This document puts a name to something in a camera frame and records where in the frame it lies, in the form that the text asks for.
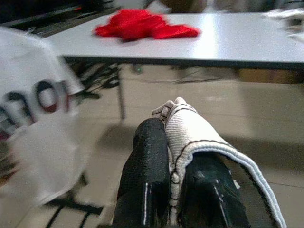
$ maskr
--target tiled floor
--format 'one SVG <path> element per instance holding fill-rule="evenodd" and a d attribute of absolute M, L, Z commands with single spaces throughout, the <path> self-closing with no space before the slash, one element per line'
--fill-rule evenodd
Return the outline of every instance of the tiled floor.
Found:
<path fill-rule="evenodd" d="M 151 110 L 182 96 L 234 146 L 253 158 L 270 182 L 287 225 L 304 227 L 304 86 L 215 82 L 174 84 L 169 66 L 144 66 L 142 75 L 123 70 L 127 118 L 119 118 L 117 89 L 103 90 L 99 100 L 80 105 L 78 122 L 82 151 L 90 154 L 90 184 L 77 199 L 105 206 L 90 216 L 85 228 L 109 224 L 124 162 L 132 150 L 136 127 Z M 33 209 L 18 228 L 44 228 L 56 209 Z M 78 227 L 84 214 L 64 209 L 52 228 Z"/>

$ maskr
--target red fabric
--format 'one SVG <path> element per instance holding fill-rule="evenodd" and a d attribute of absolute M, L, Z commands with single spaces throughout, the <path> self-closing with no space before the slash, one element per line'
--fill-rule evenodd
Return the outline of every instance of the red fabric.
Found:
<path fill-rule="evenodd" d="M 186 25 L 170 26 L 163 16 L 153 15 L 147 10 L 122 9 L 110 18 L 109 24 L 97 26 L 94 33 L 102 37 L 135 40 L 145 37 L 155 39 L 196 37 L 199 31 Z"/>

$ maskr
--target table top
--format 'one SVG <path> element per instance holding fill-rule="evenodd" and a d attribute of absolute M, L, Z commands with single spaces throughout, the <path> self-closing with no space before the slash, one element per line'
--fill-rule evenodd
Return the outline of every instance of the table top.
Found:
<path fill-rule="evenodd" d="M 288 38 L 280 21 L 260 13 L 169 14 L 172 24 L 201 29 L 196 38 L 122 42 L 92 34 L 102 16 L 46 38 L 67 60 L 117 63 L 304 69 L 304 43 Z"/>

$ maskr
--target knit fabric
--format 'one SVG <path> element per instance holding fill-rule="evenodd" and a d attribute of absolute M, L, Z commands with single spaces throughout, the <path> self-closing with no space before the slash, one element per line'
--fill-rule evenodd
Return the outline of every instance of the knit fabric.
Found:
<path fill-rule="evenodd" d="M 167 101 L 153 110 L 152 117 L 160 118 L 165 124 L 165 132 L 172 155 L 171 199 L 169 204 L 170 222 L 177 223 L 178 205 L 185 168 L 191 163 L 196 152 L 217 152 L 244 167 L 252 176 L 270 208 L 270 213 L 280 228 L 286 228 L 276 197 L 263 177 L 257 164 L 223 140 L 215 129 L 184 99 L 178 97 L 174 102 Z"/>

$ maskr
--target table leg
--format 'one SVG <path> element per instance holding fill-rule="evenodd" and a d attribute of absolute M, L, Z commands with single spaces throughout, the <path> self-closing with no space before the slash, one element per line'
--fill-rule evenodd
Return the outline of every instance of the table leg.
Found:
<path fill-rule="evenodd" d="M 119 100 L 119 105 L 120 105 L 120 117 L 121 119 L 126 118 L 126 111 L 125 111 L 125 106 L 124 106 L 124 94 L 123 94 L 123 86 L 122 82 L 120 79 L 120 69 L 119 69 L 119 64 L 117 66 L 117 79 L 119 82 L 118 85 L 118 100 Z"/>

